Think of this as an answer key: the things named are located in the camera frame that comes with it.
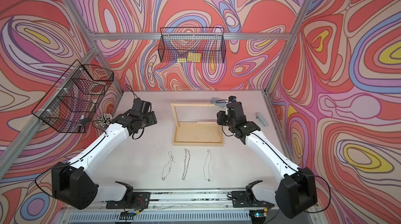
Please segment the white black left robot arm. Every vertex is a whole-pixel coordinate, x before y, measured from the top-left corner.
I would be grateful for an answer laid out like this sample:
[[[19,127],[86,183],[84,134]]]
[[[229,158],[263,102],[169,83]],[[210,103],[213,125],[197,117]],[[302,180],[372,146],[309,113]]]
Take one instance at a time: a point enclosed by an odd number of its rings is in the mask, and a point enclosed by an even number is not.
[[[79,210],[98,202],[106,202],[109,207],[133,207],[136,199],[131,185],[120,181],[112,185],[97,184],[93,175],[121,142],[155,124],[157,119],[151,103],[134,99],[132,108],[115,117],[84,151],[67,163],[58,162],[52,167],[53,198]]]

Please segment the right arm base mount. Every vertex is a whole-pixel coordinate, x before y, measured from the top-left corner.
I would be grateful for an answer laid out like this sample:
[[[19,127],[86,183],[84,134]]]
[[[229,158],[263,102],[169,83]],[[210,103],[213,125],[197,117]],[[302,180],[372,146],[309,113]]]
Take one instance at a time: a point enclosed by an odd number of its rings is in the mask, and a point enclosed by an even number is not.
[[[232,204],[234,208],[245,208],[245,207],[264,207],[267,209],[273,208],[275,205],[266,202],[259,201],[256,199],[255,195],[252,192],[252,188],[263,182],[262,180],[256,180],[254,182],[249,183],[244,191],[232,191],[227,194],[227,198],[232,200]]]

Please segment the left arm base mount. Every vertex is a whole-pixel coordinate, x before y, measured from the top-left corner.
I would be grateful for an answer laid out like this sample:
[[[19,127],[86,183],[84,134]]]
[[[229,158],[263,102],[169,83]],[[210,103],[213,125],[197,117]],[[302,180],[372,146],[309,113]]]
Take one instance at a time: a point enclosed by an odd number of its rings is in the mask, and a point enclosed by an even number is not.
[[[135,209],[143,211],[148,208],[150,201],[150,192],[137,192],[127,183],[116,181],[126,189],[123,198],[120,201],[107,201],[106,209]]]

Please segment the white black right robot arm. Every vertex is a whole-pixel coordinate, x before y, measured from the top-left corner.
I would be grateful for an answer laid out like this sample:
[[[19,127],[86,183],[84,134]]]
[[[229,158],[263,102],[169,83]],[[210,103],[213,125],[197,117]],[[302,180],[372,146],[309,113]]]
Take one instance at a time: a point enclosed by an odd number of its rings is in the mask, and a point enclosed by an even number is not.
[[[252,149],[278,183],[276,187],[262,180],[249,183],[245,188],[246,202],[252,206],[259,202],[274,204],[290,219],[317,204],[314,173],[309,168],[300,168],[273,146],[260,127],[247,120],[242,103],[235,96],[216,103],[225,105],[225,110],[217,113],[217,124],[227,127],[232,136]]]

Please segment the wooden jewelry display stand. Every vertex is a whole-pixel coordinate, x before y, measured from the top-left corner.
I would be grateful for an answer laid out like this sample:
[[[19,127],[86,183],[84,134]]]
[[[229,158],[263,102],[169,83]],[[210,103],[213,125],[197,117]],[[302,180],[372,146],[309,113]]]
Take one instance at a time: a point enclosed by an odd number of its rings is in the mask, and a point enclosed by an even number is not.
[[[178,107],[200,107],[211,108],[214,104],[185,104],[171,103],[171,109],[175,122],[175,131],[172,144],[174,146],[208,146],[222,147],[222,131],[218,124],[209,122],[184,122],[179,121],[176,109]]]

